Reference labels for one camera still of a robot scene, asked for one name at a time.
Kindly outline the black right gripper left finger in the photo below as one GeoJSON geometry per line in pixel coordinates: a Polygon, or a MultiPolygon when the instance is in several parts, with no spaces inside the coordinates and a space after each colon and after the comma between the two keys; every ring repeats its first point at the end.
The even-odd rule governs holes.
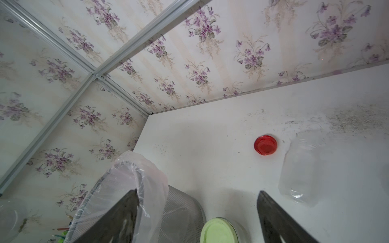
{"type": "Polygon", "coordinates": [[[131,243],[140,206],[137,189],[126,193],[76,243],[131,243]]]}

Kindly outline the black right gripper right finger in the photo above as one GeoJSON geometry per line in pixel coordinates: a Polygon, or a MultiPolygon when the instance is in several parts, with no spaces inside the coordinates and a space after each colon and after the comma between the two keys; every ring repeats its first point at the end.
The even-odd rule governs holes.
{"type": "Polygon", "coordinates": [[[257,211],[266,243],[318,243],[263,190],[257,198],[257,211]]]}

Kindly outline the clear plastic jar of beans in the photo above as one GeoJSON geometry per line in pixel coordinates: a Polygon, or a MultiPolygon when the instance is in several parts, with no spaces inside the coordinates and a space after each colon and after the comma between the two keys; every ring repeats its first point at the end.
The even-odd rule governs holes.
{"type": "Polygon", "coordinates": [[[282,196],[307,207],[317,203],[319,154],[323,144],[320,131],[298,133],[291,141],[278,186],[282,196]]]}

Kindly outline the red jar lid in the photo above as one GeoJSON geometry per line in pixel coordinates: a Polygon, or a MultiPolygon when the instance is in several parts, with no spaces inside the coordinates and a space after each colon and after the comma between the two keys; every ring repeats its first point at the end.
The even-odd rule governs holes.
{"type": "Polygon", "coordinates": [[[255,151],[262,156],[272,155],[277,150],[277,147],[276,139],[270,135],[260,136],[254,142],[255,151]]]}

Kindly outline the clear jar with beans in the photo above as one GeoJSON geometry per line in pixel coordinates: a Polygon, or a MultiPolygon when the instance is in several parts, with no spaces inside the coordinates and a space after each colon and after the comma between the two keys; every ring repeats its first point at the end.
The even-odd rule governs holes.
{"type": "Polygon", "coordinates": [[[27,217],[26,205],[19,199],[1,199],[1,243],[14,240],[27,217]]]}

